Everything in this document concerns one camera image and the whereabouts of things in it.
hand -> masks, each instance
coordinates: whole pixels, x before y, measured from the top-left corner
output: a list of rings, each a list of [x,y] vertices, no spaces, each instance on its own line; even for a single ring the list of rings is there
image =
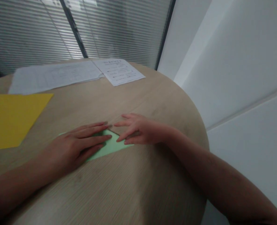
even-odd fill
[[[149,120],[139,114],[122,114],[122,117],[127,120],[117,122],[114,126],[128,126],[128,129],[120,135],[117,142],[126,139],[125,144],[156,144],[163,142],[171,130],[168,125]]]
[[[112,136],[92,135],[106,130],[108,126],[104,124],[89,124],[62,134],[34,159],[34,164],[42,169],[46,183],[72,172],[103,147],[101,143]]]

wooden table surface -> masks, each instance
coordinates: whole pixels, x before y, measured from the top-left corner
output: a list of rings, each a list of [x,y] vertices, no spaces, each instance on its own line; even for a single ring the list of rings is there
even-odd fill
[[[172,125],[209,150],[200,114],[185,92],[161,73],[131,64],[146,78],[117,87],[101,78],[44,92],[54,96],[22,144],[0,150],[0,174],[27,162],[60,133],[98,121],[113,124],[130,112]],[[0,94],[8,92],[11,79],[0,78]],[[124,130],[112,128],[118,134]],[[168,148],[134,145],[87,162],[39,190],[6,222],[200,224],[205,203]]]

stack of papers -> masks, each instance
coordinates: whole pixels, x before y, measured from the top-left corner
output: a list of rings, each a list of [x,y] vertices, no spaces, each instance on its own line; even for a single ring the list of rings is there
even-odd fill
[[[92,81],[104,75],[113,86],[145,78],[124,59],[103,59],[45,66],[29,66],[16,70],[9,94],[33,94],[62,86]]]
[[[9,94],[33,94],[74,83],[99,79],[102,72],[92,61],[29,66],[16,70]]]
[[[113,86],[145,78],[142,73],[124,59],[94,60],[94,64],[101,70]]]

horizontal blinds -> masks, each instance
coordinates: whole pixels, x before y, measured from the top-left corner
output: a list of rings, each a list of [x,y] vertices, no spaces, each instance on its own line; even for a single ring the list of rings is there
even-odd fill
[[[0,0],[0,72],[83,58],[58,0]]]
[[[88,57],[155,68],[170,0],[65,0]]]

green origami paper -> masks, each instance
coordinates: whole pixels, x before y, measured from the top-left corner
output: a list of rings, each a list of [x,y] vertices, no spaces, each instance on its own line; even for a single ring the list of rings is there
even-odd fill
[[[124,145],[124,141],[117,142],[116,140],[119,138],[119,135],[116,133],[110,131],[110,130],[104,130],[102,132],[99,132],[95,134],[94,136],[101,136],[101,135],[112,135],[112,138],[105,141],[103,143],[104,147],[102,147],[98,152],[96,152],[93,156],[91,156],[87,161],[94,160],[96,158],[108,155],[113,152],[117,152],[119,150],[122,150],[124,148],[130,147],[132,145]]]

